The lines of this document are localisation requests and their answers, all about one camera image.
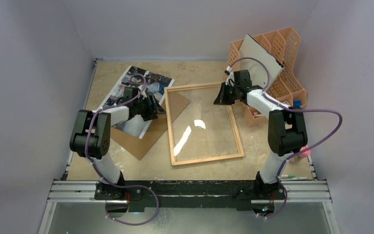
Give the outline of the printed street photo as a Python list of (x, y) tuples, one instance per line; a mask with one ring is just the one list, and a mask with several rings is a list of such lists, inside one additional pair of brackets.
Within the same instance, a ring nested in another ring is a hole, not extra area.
[[(163, 107), (165, 88), (171, 87), (174, 82), (174, 79), (164, 75), (136, 66), (129, 66), (98, 108), (106, 109), (120, 105), (121, 103), (131, 100), (136, 95), (139, 95), (137, 99), (146, 98), (148, 95), (154, 95), (159, 104)], [(143, 121), (140, 115), (132, 117), (132, 103), (134, 101), (126, 104), (126, 106), (130, 108), (130, 119), (120, 123), (117, 122), (112, 127), (122, 131), (128, 131), (129, 134), (142, 138), (152, 120)]]

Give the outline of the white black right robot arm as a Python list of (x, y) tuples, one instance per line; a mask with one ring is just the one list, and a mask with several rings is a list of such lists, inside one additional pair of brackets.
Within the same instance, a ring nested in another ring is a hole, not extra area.
[(253, 85), (248, 70), (234, 72), (231, 67), (227, 67), (225, 74), (227, 79), (221, 84), (213, 103), (232, 105), (239, 100), (268, 119), (267, 141), (270, 154), (254, 181), (255, 195), (266, 198), (274, 188), (279, 187), (286, 157), (298, 153), (307, 144), (304, 115), (299, 107), (282, 104), (268, 95), (262, 87)]

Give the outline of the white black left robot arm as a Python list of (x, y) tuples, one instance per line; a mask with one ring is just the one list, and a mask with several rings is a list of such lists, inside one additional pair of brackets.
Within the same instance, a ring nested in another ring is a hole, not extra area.
[(77, 113), (69, 141), (70, 150), (87, 159), (107, 184), (107, 194), (121, 199), (126, 192), (123, 175), (107, 155), (110, 147), (111, 127), (136, 116), (143, 121), (157, 119), (165, 114), (164, 108), (153, 95), (146, 95), (142, 88), (126, 87), (123, 96), (112, 106), (97, 111), (80, 110)]

